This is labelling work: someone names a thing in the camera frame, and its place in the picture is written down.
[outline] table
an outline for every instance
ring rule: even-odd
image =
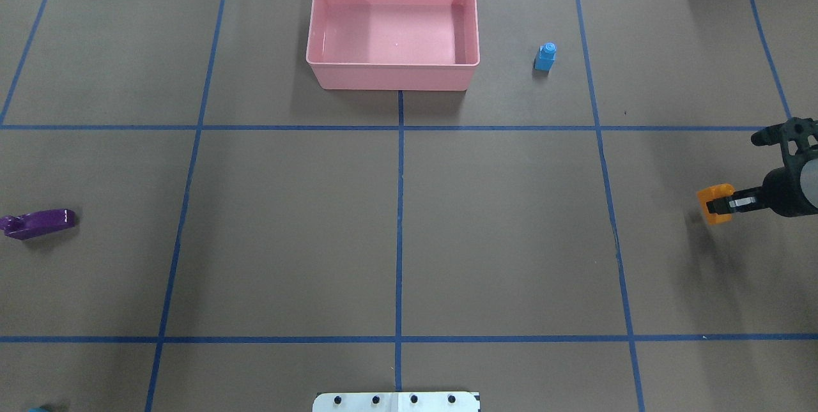
[[[80,219],[0,241],[0,408],[814,408],[818,219],[695,198],[818,115],[781,2],[479,0],[427,93],[321,89],[310,0],[0,0],[0,211]]]

